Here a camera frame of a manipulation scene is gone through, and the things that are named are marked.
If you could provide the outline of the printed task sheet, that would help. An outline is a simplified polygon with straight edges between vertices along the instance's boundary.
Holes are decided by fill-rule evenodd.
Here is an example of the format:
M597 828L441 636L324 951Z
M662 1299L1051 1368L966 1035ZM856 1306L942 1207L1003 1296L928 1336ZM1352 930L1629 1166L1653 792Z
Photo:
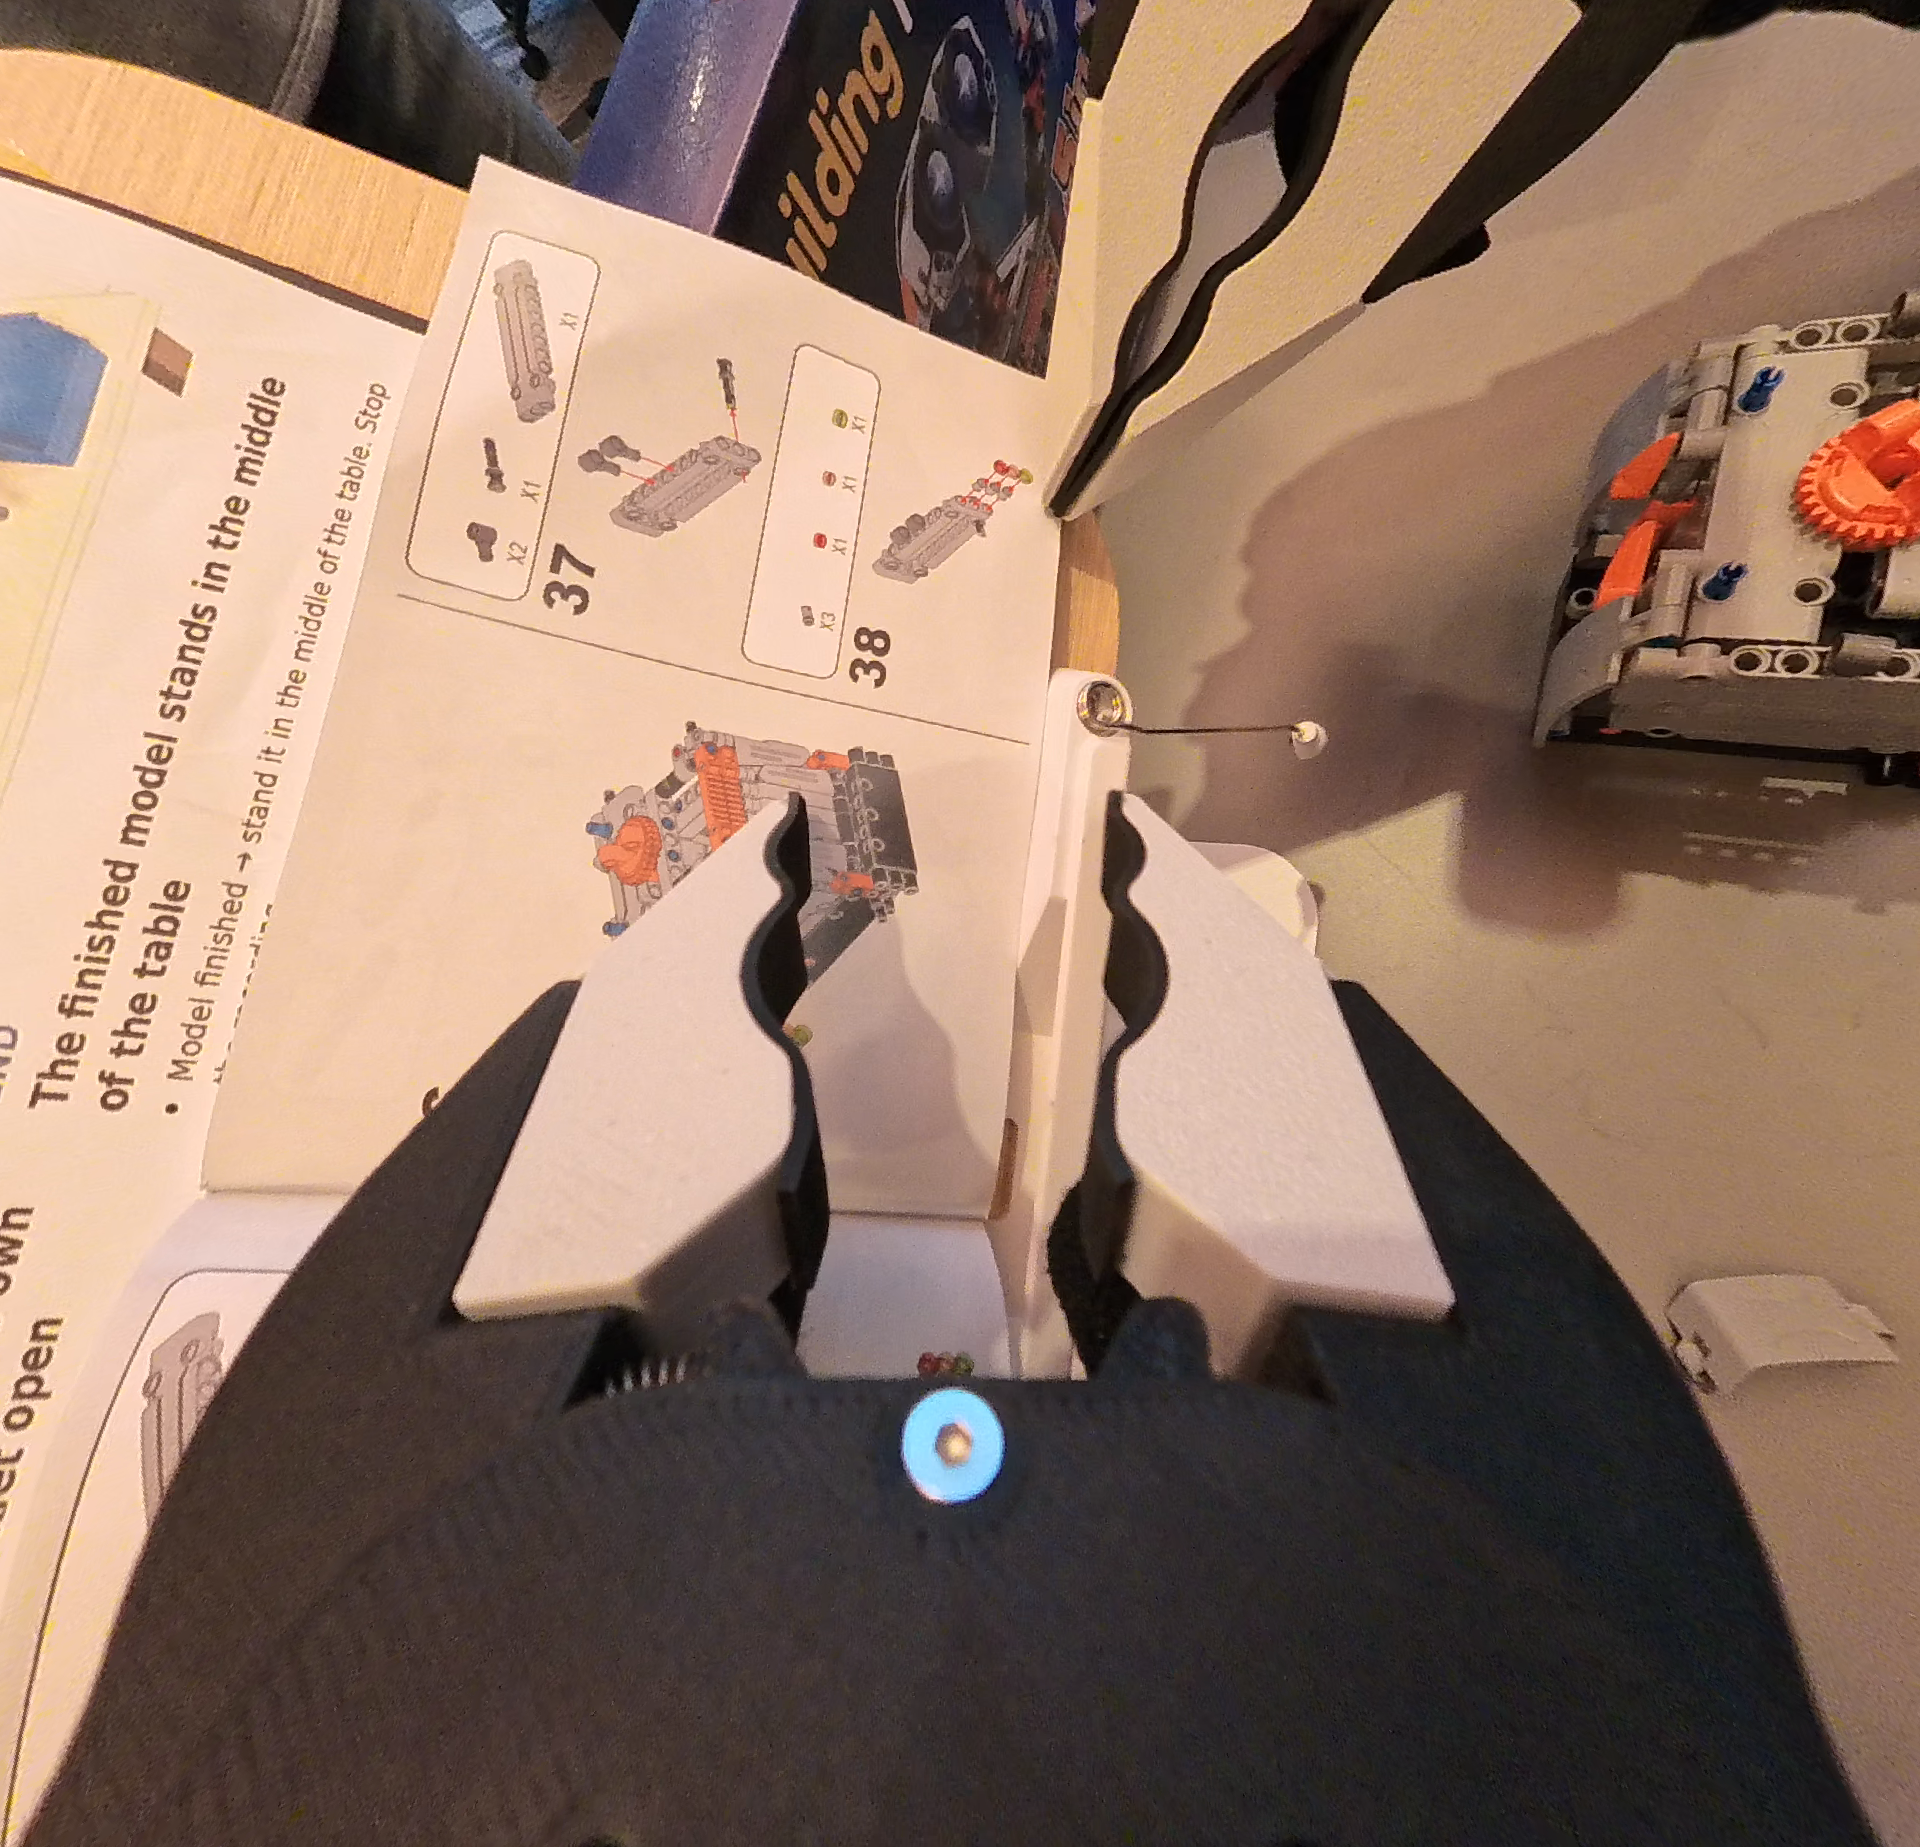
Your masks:
M421 339L23 181L3 290L5 1693L61 1697L317 1224L201 1163Z

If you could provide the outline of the grey orange toy block model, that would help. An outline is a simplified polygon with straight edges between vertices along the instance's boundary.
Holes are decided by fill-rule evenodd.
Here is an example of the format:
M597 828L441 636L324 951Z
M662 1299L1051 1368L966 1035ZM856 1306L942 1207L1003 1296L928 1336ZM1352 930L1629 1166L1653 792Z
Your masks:
M1596 449L1533 743L1916 784L1917 298L1701 342Z

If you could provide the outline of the instruction booklet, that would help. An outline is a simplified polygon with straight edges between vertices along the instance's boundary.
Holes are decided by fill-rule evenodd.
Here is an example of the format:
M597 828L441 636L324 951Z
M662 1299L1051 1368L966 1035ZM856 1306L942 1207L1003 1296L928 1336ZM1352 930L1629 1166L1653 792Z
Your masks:
M830 1205L801 1357L849 1220L988 1222L1055 450L1040 377L483 167L204 1163L223 1205L367 1186L324 1314L405 1292L471 1382L553 1328L694 1349L698 1322L468 1319L452 1290L582 978L781 798L813 883L782 1029ZM1001 1376L973 1326L1006 1312L992 1252L981 1273L934 1288L934 1339L852 1376Z

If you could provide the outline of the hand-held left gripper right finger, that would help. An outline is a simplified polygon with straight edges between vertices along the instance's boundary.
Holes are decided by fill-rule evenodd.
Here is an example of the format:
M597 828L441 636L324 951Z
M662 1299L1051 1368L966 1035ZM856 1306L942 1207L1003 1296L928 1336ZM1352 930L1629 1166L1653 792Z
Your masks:
M1112 795L1102 1060L1086 1166L1051 1280L1095 1372L1137 1301L1206 1324L1213 1368L1257 1376L1295 1307L1443 1320L1452 1285L1332 988L1297 934L1315 907L1275 855L1226 873Z

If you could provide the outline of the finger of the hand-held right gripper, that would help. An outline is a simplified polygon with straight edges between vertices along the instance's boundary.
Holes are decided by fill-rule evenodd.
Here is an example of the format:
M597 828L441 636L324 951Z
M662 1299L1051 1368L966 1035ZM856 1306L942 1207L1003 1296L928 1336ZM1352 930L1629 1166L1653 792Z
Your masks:
M1220 277L1188 360L1146 400L1116 490L1356 319L1365 292L1578 26L1576 0L1315 0L1311 50L1242 106L1236 139L1283 181L1281 207Z
M1311 50L1315 0L1097 0L1066 235L1048 404L1062 428L1048 510L1116 490L1146 400L1195 347L1220 277L1281 207L1272 158L1236 139L1242 106L1271 113L1280 57Z

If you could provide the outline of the blue robot kit box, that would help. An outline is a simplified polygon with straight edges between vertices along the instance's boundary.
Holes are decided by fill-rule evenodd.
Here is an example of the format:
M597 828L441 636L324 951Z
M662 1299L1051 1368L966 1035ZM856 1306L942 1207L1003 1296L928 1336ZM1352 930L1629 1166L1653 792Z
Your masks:
M1044 376L1095 0L638 0L577 188Z

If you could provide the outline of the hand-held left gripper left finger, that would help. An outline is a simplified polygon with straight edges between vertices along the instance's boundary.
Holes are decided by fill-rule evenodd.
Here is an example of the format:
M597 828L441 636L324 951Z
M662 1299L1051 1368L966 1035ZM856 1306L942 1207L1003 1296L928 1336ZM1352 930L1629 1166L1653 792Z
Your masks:
M798 1322L826 1256L826 1158L785 1022L805 990L805 809L781 798L588 970L452 1304Z

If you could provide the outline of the small grey block panel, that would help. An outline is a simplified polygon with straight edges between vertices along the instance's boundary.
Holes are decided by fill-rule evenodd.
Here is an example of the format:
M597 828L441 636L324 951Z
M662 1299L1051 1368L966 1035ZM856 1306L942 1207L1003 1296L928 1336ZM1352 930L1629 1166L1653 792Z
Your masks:
M1899 1357L1881 1316L1813 1276L1688 1284L1670 1301L1667 1326L1685 1374L1714 1393L1731 1393L1764 1370Z

